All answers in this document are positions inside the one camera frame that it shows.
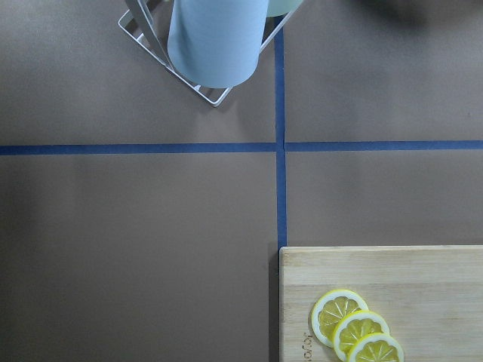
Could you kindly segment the blue cup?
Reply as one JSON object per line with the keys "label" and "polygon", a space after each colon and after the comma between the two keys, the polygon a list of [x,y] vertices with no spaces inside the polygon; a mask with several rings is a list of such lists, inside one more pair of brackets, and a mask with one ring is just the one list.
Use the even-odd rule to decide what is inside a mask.
{"label": "blue cup", "polygon": [[168,56],[190,81],[234,87],[257,68],[268,1],[175,1]]}

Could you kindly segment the lemon slice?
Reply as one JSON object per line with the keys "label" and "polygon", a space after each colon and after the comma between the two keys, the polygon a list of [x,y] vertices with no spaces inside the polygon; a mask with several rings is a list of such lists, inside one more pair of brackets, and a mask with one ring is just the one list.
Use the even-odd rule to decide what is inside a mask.
{"label": "lemon slice", "polygon": [[347,289],[331,290],[321,296],[309,316],[312,331],[323,345],[332,348],[332,335],[338,323],[354,311],[367,311],[368,304],[356,292]]}
{"label": "lemon slice", "polygon": [[399,342],[386,333],[372,333],[362,337],[349,351],[347,361],[403,362],[405,353]]}
{"label": "lemon slice", "polygon": [[373,311],[354,311],[342,318],[332,333],[333,349],[341,361],[347,361],[355,344],[372,333],[390,333],[382,316]]}

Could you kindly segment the wooden cutting board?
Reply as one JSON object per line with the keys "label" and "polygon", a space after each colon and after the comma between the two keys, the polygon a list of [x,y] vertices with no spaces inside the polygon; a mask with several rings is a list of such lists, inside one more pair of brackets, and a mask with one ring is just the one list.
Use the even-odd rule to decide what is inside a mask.
{"label": "wooden cutting board", "polygon": [[335,361],[310,326],[315,302],[352,290],[388,323],[408,361],[482,359],[480,246],[285,247],[280,358]]}

